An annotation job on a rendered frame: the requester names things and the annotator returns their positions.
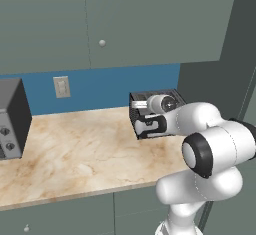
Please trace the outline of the grey-green cupboard door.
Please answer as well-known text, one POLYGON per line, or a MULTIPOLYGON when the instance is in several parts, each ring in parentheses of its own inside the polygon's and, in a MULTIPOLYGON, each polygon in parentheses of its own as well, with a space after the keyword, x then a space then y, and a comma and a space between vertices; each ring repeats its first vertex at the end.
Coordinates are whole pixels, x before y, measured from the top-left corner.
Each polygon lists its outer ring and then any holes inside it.
POLYGON ((0 0, 0 74, 90 66, 84 0, 0 0))
POLYGON ((233 2, 86 0, 91 66, 216 61, 233 2))
POLYGON ((103 235, 113 232, 111 194, 0 211, 0 235, 103 235), (29 232, 24 232, 26 225, 29 225, 29 232))

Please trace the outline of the black toaster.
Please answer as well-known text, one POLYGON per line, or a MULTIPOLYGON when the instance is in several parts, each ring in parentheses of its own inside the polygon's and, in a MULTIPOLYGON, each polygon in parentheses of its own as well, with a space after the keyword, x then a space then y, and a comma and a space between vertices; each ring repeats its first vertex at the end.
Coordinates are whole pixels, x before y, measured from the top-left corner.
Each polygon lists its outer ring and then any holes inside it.
POLYGON ((129 94, 129 117, 138 140, 168 136, 162 118, 169 111, 186 102, 176 89, 131 92, 129 94), (133 109, 132 101, 147 101, 147 109, 133 109))

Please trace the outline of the grey-green upper cupboard door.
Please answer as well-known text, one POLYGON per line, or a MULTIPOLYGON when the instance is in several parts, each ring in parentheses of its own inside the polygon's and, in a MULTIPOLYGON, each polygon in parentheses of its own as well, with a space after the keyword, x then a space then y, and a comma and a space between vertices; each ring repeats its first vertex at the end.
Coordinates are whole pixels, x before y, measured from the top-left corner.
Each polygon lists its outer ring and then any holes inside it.
POLYGON ((0 74, 90 66, 84 0, 0 0, 0 74))
POLYGON ((86 0, 91 66, 216 61, 233 2, 86 0))

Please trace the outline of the dark grey toaster oven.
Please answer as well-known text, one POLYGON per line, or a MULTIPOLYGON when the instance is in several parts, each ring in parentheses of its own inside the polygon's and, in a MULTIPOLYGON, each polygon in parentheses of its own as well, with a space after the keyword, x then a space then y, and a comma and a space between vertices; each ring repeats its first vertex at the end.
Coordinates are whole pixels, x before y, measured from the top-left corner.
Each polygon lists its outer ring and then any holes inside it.
POLYGON ((20 159, 23 155, 29 133, 32 115, 21 78, 0 79, 0 129, 10 133, 0 133, 0 160, 20 159), (15 144, 9 151, 7 143, 15 144))

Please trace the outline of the grey-green lower cupboard door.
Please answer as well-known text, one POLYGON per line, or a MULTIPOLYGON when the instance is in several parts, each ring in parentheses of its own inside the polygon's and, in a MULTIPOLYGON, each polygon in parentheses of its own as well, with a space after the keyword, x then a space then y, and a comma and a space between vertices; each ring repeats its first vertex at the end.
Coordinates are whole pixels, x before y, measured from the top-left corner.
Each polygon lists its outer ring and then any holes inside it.
POLYGON ((0 211, 0 235, 103 235, 113 232, 111 194, 0 211), (29 225, 29 232, 24 232, 26 225, 29 225))

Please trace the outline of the tall grey-green cupboard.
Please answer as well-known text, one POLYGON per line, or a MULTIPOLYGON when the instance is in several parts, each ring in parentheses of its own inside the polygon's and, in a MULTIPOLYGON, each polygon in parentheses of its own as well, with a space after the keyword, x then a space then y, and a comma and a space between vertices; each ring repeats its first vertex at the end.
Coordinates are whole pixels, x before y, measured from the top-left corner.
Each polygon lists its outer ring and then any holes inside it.
MULTIPOLYGON (((224 118, 256 126, 256 0, 234 1, 220 59, 182 64, 178 91, 187 102, 210 102, 224 118)), ((256 159, 238 169, 241 192, 205 207, 204 235, 256 235, 256 159)))

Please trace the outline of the grey wall switch plate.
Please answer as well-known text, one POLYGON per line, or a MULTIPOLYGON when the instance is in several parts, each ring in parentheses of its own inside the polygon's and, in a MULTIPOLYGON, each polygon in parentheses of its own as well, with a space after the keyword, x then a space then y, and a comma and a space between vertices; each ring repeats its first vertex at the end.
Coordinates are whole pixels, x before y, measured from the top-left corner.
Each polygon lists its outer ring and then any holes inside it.
POLYGON ((67 76, 53 78, 57 98, 68 98, 70 94, 69 79, 67 76))

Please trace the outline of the grey-green drawer front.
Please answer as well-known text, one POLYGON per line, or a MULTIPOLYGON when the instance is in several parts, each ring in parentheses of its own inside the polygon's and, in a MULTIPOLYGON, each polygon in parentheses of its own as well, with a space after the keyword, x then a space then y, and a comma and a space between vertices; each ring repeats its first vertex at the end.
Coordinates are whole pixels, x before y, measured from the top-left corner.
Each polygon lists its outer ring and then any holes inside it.
POLYGON ((115 215, 125 216, 164 208, 155 187, 144 187, 114 193, 115 215))
POLYGON ((116 235, 155 235, 157 227, 166 218, 167 212, 167 209, 158 209, 116 217, 116 235))

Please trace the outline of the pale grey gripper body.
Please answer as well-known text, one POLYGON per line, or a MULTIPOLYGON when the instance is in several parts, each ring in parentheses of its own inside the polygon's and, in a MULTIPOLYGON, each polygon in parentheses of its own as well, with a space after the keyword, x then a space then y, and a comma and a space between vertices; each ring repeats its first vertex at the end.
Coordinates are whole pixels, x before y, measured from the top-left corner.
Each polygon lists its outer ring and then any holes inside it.
POLYGON ((133 109, 147 109, 147 101, 132 101, 131 106, 133 109))

